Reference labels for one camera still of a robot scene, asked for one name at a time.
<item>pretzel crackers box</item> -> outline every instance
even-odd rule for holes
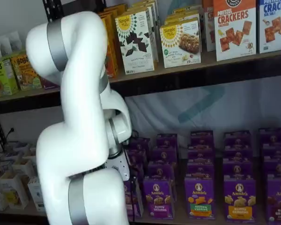
[[[259,51],[281,50],[281,0],[259,0]]]
[[[144,192],[151,217],[157,219],[174,219],[175,209],[169,179],[145,178]]]
[[[212,179],[185,177],[187,214],[190,218],[215,219]]]
[[[217,61],[256,54],[256,0],[214,0]]]
[[[205,21],[205,37],[207,51],[215,50],[214,36],[214,4],[213,0],[203,0],[204,21]]]

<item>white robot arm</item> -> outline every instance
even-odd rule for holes
[[[29,32],[26,48],[36,72],[61,84],[64,122],[46,128],[37,142],[38,175],[50,224],[129,224],[123,187],[129,169],[118,146],[132,129],[128,108],[110,89],[105,73],[103,22],[92,12],[82,12],[37,26]],[[108,119],[104,110],[109,110]],[[123,159],[123,179],[114,169],[81,175],[103,165],[109,155]]]

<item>shelf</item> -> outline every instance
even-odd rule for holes
[[[215,52],[202,53],[202,62],[165,69],[162,56],[155,71],[110,79],[121,96],[179,90],[281,75],[281,51],[217,62]],[[0,113],[11,113],[60,105],[59,89],[20,91],[0,98]]]

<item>cardboard box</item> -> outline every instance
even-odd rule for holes
[[[203,0],[204,28],[207,51],[215,50],[215,30],[214,30],[214,4],[213,0]]]
[[[28,203],[28,197],[19,174],[6,172],[0,177],[2,191],[11,209],[24,209]]]
[[[199,30],[197,18],[160,28],[165,68],[201,63]]]
[[[151,217],[157,219],[174,219],[175,209],[169,179],[145,178],[144,192]]]
[[[281,50],[281,0],[259,0],[259,52]]]
[[[156,59],[153,55],[153,34],[147,7],[126,12],[116,18],[125,73],[135,74],[153,71]]]
[[[21,90],[42,88],[40,77],[32,68],[26,54],[12,57],[11,62]]]
[[[213,180],[186,176],[184,183],[188,217],[215,219]]]
[[[29,181],[28,188],[34,201],[34,204],[36,205],[37,211],[45,212],[41,184],[39,182],[38,177],[34,177]]]
[[[256,54],[256,0],[214,1],[217,61]]]
[[[144,207],[142,204],[141,190],[137,179],[135,185],[136,185],[135,191],[131,192],[130,181],[129,180],[124,181],[126,209],[127,209],[127,215],[129,217],[133,216],[132,202],[131,202],[131,197],[132,197],[134,215],[135,217],[140,218],[144,213]]]
[[[13,95],[18,91],[17,81],[10,60],[0,61],[0,97]]]

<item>almond flour crackers box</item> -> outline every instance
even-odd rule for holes
[[[214,0],[217,61],[256,54],[256,0]]]
[[[201,63],[197,18],[162,26],[160,35],[165,68]]]
[[[259,0],[259,52],[281,50],[281,0]]]
[[[149,9],[125,12],[116,18],[125,73],[135,74],[155,70],[156,58]]]

